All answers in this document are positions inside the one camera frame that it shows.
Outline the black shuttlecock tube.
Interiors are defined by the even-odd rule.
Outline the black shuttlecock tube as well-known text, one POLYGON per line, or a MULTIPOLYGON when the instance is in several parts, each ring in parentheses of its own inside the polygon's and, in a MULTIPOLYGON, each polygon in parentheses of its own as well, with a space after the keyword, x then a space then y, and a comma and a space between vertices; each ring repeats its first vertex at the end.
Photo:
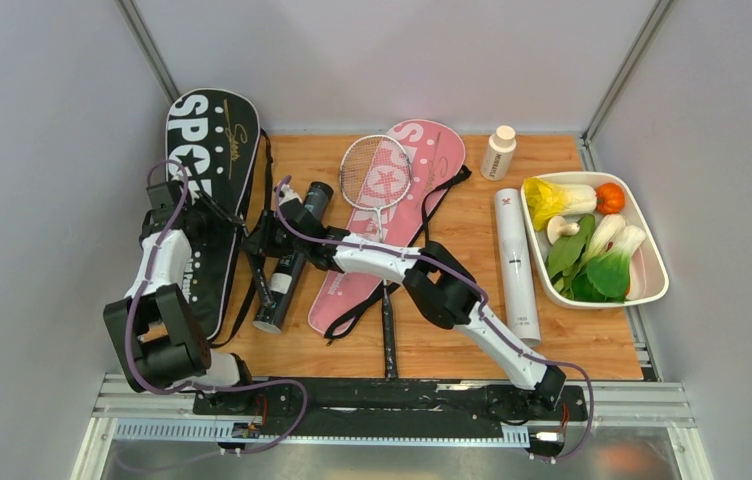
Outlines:
MULTIPOLYGON (((304 207, 317 220, 321 220, 334 195, 333 188, 324 182, 312 182, 306 193, 304 207)), ((281 257, 269 279, 269 290, 274 304, 260 307, 252 325, 270 334, 281 334, 290 309, 295 288, 301 278, 306 260, 297 252, 281 257)))

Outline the black racket cover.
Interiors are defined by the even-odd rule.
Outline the black racket cover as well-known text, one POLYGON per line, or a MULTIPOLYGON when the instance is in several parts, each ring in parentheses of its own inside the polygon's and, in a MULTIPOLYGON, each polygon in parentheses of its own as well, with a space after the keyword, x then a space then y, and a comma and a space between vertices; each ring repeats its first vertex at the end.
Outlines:
MULTIPOLYGON (((265 131, 252 101, 229 90, 197 88, 181 95, 169 108, 165 122, 167 158, 183 165, 194 204, 202 193, 223 210, 245 219, 251 204, 255 173, 264 169, 272 180, 271 157, 260 159, 265 131)), ((233 325, 225 325, 235 279, 241 226, 228 222, 192 241, 191 260, 183 274, 183 293, 206 339, 214 348, 231 341, 243 323, 255 296, 253 286, 240 288, 245 295, 233 325)))

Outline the white racket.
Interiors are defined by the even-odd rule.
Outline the white racket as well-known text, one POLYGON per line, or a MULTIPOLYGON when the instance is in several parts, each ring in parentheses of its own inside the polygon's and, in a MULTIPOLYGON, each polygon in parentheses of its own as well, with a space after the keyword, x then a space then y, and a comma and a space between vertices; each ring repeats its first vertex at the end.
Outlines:
POLYGON ((252 275, 252 283, 260 300, 260 306, 263 309, 274 310, 276 308, 276 300, 269 288, 264 271, 265 257, 246 253, 246 259, 252 275))
POLYGON ((398 204, 411 185, 411 162, 394 138, 368 135, 353 142, 339 168, 345 200, 354 208, 374 214, 377 236, 385 240, 383 213, 398 204))

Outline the pink racket cover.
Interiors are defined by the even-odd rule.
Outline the pink racket cover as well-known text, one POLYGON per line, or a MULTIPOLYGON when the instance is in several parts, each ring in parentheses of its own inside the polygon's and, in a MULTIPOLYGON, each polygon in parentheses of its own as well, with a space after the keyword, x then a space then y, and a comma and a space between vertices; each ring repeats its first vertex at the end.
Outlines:
MULTIPOLYGON (((423 232, 448 190, 435 188, 462 172, 466 148, 451 128, 430 120, 402 121, 386 134, 396 139, 412 161, 411 186, 402 201, 382 213, 383 241, 409 246, 423 232)), ((382 298, 378 278, 330 271, 308 313, 308 323, 325 339, 340 339, 355 327, 363 312, 382 298)))

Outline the white shuttlecock tube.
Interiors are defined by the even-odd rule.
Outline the white shuttlecock tube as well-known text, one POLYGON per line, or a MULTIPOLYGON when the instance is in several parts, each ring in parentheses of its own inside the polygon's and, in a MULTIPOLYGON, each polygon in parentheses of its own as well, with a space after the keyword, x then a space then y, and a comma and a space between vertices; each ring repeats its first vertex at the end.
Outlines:
POLYGON ((518 191, 510 188, 497 191, 494 212, 507 325, 528 347, 538 347, 540 322, 518 191))

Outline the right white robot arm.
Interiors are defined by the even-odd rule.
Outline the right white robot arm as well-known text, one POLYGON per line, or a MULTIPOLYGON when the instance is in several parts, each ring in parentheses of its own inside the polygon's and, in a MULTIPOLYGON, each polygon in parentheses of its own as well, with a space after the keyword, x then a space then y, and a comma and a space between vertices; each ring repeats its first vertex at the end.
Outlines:
POLYGON ((284 177, 274 188, 275 210, 241 245, 243 252, 280 258, 299 253, 316 268, 366 274, 401 285, 434 326, 471 339, 523 390, 525 410, 547 418, 563 402, 570 363, 544 358, 519 339, 489 306, 489 296, 440 243, 395 246, 325 226, 284 177))

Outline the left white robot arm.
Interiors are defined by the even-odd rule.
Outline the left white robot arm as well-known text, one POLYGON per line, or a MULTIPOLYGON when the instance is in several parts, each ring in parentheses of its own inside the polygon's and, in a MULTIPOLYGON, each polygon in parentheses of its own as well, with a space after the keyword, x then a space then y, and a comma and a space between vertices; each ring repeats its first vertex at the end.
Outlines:
POLYGON ((205 279, 200 292, 183 292, 186 267, 220 263, 219 247, 235 240, 243 222, 207 193, 192 194, 181 163, 165 164, 177 172, 147 186, 151 207, 139 238, 141 262, 124 296, 105 306, 104 323, 134 391, 218 391, 230 412, 245 414, 258 399, 246 362, 212 349, 193 307, 204 293, 223 293, 222 281, 205 279))

